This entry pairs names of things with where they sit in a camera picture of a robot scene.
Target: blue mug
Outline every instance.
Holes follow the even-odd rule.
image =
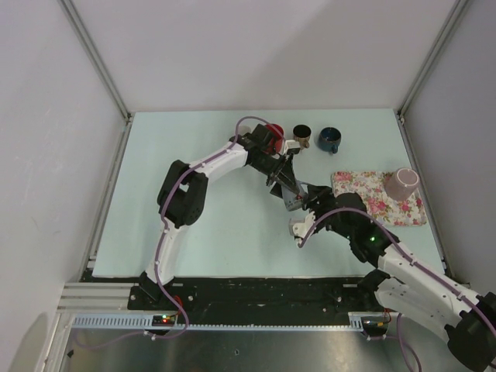
[[[341,144],[341,132],[336,128],[324,128],[319,134],[317,142],[319,149],[328,153],[337,153]]]

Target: white wall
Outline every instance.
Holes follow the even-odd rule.
[[[133,111],[397,108],[455,0],[76,0]]]
[[[123,122],[56,1],[0,2],[0,48],[0,370],[25,372],[79,268]]]
[[[496,292],[496,2],[472,4],[406,116],[455,274]]]

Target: white table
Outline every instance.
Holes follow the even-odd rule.
[[[94,276],[130,277],[145,270],[160,236],[156,200],[170,164],[177,159],[192,162],[216,151],[245,115],[281,125],[287,138],[297,124],[312,128],[310,148],[294,157],[294,173],[302,181],[330,185],[335,171],[394,171],[410,166],[390,109],[137,113]],[[254,128],[257,123],[243,124]],[[336,155],[315,145],[325,126],[335,126],[343,135]],[[282,200],[269,194],[265,180],[253,168],[244,167],[208,186],[203,214],[181,247],[177,277],[331,277],[365,275],[373,269],[351,253],[347,240],[332,232],[322,231],[305,248],[297,248],[288,220],[305,212],[287,212]],[[420,259],[443,271],[429,224],[390,230]]]

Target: brown mug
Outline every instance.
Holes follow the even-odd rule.
[[[300,124],[293,128],[293,139],[300,143],[301,149],[308,149],[310,147],[310,135],[312,130],[309,126]]]

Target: red floral pattern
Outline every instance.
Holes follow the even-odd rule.
[[[335,172],[332,175],[334,195],[357,192],[367,211],[387,226],[425,225],[427,216],[418,190],[405,201],[388,197],[384,184],[391,175],[385,172]]]

